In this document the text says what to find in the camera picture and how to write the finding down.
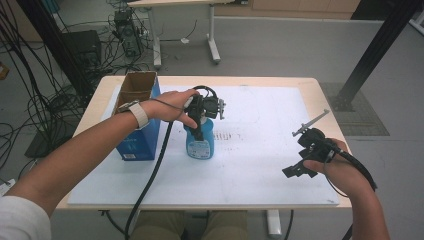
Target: wrist strap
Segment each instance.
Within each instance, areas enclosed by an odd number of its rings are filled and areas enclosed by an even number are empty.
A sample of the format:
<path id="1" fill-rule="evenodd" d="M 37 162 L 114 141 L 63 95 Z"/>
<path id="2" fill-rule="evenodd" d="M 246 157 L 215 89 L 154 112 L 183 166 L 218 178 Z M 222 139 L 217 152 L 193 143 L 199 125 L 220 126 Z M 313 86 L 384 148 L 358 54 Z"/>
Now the wrist strap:
<path id="1" fill-rule="evenodd" d="M 144 128 L 149 124 L 149 119 L 146 112 L 140 106 L 140 104 L 134 104 L 129 107 L 129 110 L 134 114 L 134 117 L 137 119 L 138 128 Z"/>

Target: person's right hand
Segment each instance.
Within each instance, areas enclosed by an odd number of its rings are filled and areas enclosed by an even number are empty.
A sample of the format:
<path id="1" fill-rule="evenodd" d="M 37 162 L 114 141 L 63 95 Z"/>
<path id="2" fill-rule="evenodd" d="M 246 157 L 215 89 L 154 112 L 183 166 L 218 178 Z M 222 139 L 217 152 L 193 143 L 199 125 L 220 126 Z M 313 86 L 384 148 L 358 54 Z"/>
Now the person's right hand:
<path id="1" fill-rule="evenodd" d="M 339 148 L 347 152 L 347 146 L 344 142 L 331 139 Z M 318 161 L 305 160 L 303 166 L 306 168 L 326 174 L 330 181 L 348 197 L 363 194 L 364 191 L 373 191 L 367 179 L 346 159 L 336 155 L 330 163 L 324 164 Z"/>

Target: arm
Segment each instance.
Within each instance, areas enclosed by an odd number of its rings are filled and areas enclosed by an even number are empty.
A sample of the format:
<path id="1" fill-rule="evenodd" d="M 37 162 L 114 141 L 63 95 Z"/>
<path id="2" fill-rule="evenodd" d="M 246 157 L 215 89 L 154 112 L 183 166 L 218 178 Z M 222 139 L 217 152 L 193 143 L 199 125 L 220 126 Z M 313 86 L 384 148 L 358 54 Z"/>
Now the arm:
<path id="1" fill-rule="evenodd" d="M 157 97 L 173 106 L 183 107 L 187 99 L 198 92 L 167 92 Z M 196 128 L 196 123 L 182 110 L 156 101 L 140 103 L 149 119 L 179 120 Z M 131 112 L 124 112 L 87 129 L 72 138 L 17 182 L 7 193 L 9 196 L 26 198 L 42 207 L 49 216 L 57 204 L 85 176 L 138 126 Z"/>
<path id="2" fill-rule="evenodd" d="M 344 142 L 332 140 L 343 151 L 347 151 Z M 307 160 L 304 166 L 312 171 L 324 173 L 324 164 L 320 162 Z M 353 239 L 390 239 L 383 208 L 365 177 L 340 156 L 328 163 L 325 171 L 330 181 L 346 193 L 352 203 Z"/>

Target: cardboard box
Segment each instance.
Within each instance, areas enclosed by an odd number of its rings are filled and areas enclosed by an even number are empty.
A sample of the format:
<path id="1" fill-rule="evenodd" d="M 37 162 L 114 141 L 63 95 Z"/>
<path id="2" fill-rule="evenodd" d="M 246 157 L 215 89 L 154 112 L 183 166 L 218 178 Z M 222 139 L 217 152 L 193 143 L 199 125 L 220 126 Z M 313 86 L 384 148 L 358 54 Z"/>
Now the cardboard box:
<path id="1" fill-rule="evenodd" d="M 134 100 L 146 101 L 160 95 L 156 72 L 131 72 L 125 76 L 115 105 L 114 114 L 119 106 Z M 150 119 L 142 129 L 136 129 L 117 147 L 125 161 L 154 160 L 159 134 L 160 120 Z"/>

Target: finger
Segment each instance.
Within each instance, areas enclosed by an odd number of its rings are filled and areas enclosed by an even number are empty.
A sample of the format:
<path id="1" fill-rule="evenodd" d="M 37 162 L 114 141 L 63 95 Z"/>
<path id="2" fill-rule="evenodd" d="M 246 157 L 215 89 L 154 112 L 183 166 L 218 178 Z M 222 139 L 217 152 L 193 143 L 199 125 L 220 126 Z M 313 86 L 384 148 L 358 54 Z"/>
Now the finger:
<path id="1" fill-rule="evenodd" d="M 187 99 L 193 95 L 199 95 L 200 93 L 196 90 L 196 89 L 187 89 L 186 91 L 183 92 L 184 94 L 186 94 Z"/>
<path id="2" fill-rule="evenodd" d="M 303 161 L 303 166 L 314 172 L 324 173 L 324 164 L 320 162 L 313 160 L 305 160 Z"/>
<path id="3" fill-rule="evenodd" d="M 185 125 L 191 127 L 191 128 L 197 128 L 197 123 L 186 114 L 181 114 L 178 118 L 178 121 L 184 123 Z"/>
<path id="4" fill-rule="evenodd" d="M 345 142 L 336 139 L 336 138 L 330 138 L 331 141 L 333 141 L 340 149 L 343 149 L 343 151 L 347 151 L 347 145 Z"/>

